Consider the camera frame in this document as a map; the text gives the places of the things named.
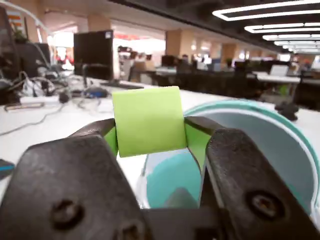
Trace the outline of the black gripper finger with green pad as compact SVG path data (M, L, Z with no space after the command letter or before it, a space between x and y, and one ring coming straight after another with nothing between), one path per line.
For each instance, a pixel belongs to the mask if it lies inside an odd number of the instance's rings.
M310 217L243 131L202 116L188 116L184 124L209 137L200 206L215 218L211 239L319 239Z
M105 140L115 120L30 146L0 206L3 240L151 240L153 234Z

